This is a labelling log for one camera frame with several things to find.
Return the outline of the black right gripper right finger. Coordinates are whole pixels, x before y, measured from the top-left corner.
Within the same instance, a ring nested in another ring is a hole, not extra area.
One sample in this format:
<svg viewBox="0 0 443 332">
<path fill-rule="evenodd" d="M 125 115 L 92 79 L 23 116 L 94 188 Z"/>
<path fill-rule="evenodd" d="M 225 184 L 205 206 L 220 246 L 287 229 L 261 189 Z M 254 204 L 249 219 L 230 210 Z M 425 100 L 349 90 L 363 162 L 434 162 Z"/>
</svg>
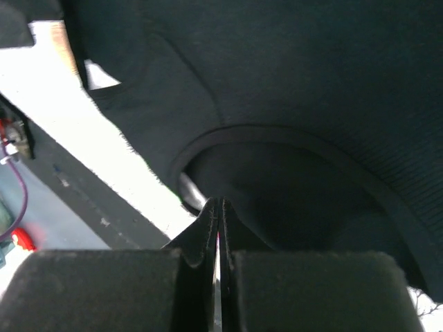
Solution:
<svg viewBox="0 0 443 332">
<path fill-rule="evenodd" d="M 238 217 L 228 199 L 221 200 L 220 257 L 221 266 L 233 265 L 237 251 L 268 251 L 271 248 Z"/>
</svg>

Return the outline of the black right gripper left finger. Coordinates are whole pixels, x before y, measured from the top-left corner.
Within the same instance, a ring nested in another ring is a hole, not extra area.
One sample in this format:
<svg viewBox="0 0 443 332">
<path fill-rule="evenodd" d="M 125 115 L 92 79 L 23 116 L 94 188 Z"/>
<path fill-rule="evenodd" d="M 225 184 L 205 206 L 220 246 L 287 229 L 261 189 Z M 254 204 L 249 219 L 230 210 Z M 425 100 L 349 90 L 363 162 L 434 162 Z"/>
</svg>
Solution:
<svg viewBox="0 0 443 332">
<path fill-rule="evenodd" d="M 218 207 L 218 199 L 209 199 L 195 221 L 161 249 L 180 250 L 191 268 L 203 265 L 214 268 L 219 224 Z"/>
</svg>

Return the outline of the black underwear beige waistband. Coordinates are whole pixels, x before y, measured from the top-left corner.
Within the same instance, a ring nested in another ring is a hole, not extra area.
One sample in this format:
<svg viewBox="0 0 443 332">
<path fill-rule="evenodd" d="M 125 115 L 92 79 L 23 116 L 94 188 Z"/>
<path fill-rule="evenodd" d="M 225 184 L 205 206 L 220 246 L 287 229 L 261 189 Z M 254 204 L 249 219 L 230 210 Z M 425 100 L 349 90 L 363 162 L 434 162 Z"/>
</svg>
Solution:
<svg viewBox="0 0 443 332">
<path fill-rule="evenodd" d="M 193 214 L 393 256 L 442 301 L 441 1 L 65 1 L 89 89 Z"/>
</svg>

